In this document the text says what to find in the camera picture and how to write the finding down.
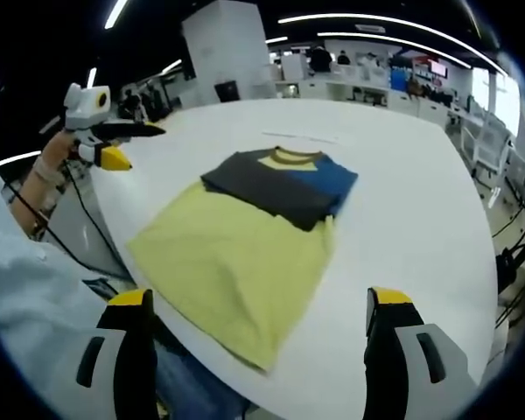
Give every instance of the white pillar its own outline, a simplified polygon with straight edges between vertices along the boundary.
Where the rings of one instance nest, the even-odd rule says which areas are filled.
[[[214,85],[236,81],[242,99],[253,99],[254,85],[271,81],[269,49],[255,4],[217,0],[183,22],[200,95],[219,102]]]
[[[488,112],[496,114],[496,73],[488,78]]]

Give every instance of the yellow bracket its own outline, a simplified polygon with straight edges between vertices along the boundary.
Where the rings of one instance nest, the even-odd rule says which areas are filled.
[[[385,304],[411,304],[412,299],[399,290],[372,287],[376,301],[379,305]]]
[[[146,290],[125,291],[108,301],[109,306],[139,306],[144,299]]]
[[[101,149],[100,167],[107,171],[128,171],[132,164],[115,146],[104,147]]]

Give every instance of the ceiling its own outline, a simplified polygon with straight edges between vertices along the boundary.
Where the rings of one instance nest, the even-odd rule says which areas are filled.
[[[44,145],[39,129],[61,113],[71,82],[85,85],[88,70],[97,67],[96,85],[121,85],[159,73],[182,59],[191,67],[181,25],[210,0],[129,0],[110,30],[103,27],[116,0],[41,0],[26,2],[0,25],[0,159],[35,151]],[[306,0],[251,1],[259,6],[267,38],[290,37],[290,42],[316,39],[317,32],[355,32],[355,23],[370,21],[323,19],[278,24],[279,18],[327,13],[369,13],[409,20],[440,30],[491,55],[488,31],[477,30],[460,2],[424,0]],[[428,32],[400,24],[381,24],[390,37],[407,39],[455,55],[473,66],[486,64],[467,51]],[[5,165],[15,174],[28,164]]]

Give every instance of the jeans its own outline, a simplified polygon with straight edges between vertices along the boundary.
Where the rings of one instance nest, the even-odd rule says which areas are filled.
[[[157,341],[155,348],[157,396],[171,420],[234,420],[247,408],[247,400],[189,353],[172,353]]]

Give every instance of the monitor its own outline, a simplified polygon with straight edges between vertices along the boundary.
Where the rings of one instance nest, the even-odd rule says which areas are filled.
[[[436,76],[441,76],[447,78],[447,67],[443,64],[439,64],[433,59],[430,60],[430,71]]]

